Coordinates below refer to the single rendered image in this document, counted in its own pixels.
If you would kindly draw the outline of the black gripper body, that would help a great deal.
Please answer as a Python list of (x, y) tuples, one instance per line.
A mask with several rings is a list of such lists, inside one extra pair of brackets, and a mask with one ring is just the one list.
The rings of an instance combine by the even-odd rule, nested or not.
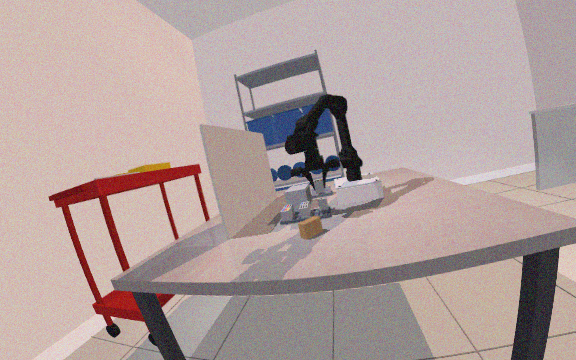
[[(309, 156), (309, 157), (314, 157), (314, 154), (318, 153), (318, 156), (320, 156), (320, 152), (319, 152), (319, 148), (317, 149), (313, 149), (313, 150), (309, 150), (309, 151), (304, 151), (305, 156)], [(323, 171), (325, 170), (329, 170), (329, 168), (335, 168), (335, 167), (339, 167), (339, 160), (338, 159), (331, 159), (328, 160), (328, 163), (324, 163), (324, 165), (320, 166), (320, 169), (323, 169)], [(306, 171), (306, 167), (305, 168), (301, 168), (301, 167), (297, 167), (297, 168), (293, 168), (291, 170), (291, 176), (295, 177), (295, 176), (299, 176), (302, 173), (302, 175), (308, 175), (309, 172)]]

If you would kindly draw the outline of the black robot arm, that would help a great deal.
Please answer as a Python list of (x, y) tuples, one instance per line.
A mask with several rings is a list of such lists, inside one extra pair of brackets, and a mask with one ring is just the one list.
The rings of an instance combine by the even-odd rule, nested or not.
[[(347, 168), (347, 180), (349, 180), (349, 182), (362, 180), (360, 167), (363, 166), (363, 162), (351, 143), (346, 118), (346, 111), (348, 109), (347, 100), (343, 96), (335, 96), (332, 94), (321, 96), (307, 115), (296, 121), (293, 135), (287, 136), (285, 142), (286, 152), (292, 155), (318, 148), (316, 137), (319, 136), (315, 132), (315, 129), (319, 117), (326, 109), (329, 109), (330, 113), (335, 117), (336, 125), (338, 126), (342, 146), (341, 152), (338, 154), (343, 168)], [(322, 165), (324, 165), (323, 155), (318, 156), (318, 153), (315, 153), (314, 157), (305, 156), (307, 172), (319, 170)]]

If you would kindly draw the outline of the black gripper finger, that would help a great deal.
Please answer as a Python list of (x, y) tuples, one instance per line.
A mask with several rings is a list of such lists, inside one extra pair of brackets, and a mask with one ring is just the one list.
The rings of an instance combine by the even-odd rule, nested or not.
[(313, 181), (311, 172), (310, 172), (308, 175), (302, 175), (302, 177), (306, 177), (306, 178), (309, 180), (309, 182), (311, 183), (311, 185), (312, 185), (312, 187), (314, 188), (314, 190), (315, 190), (314, 181)]
[(328, 171), (330, 171), (330, 168), (329, 168), (329, 170), (325, 170), (325, 171), (322, 170), (324, 189), (325, 189), (325, 187), (326, 187), (326, 177), (327, 177)]

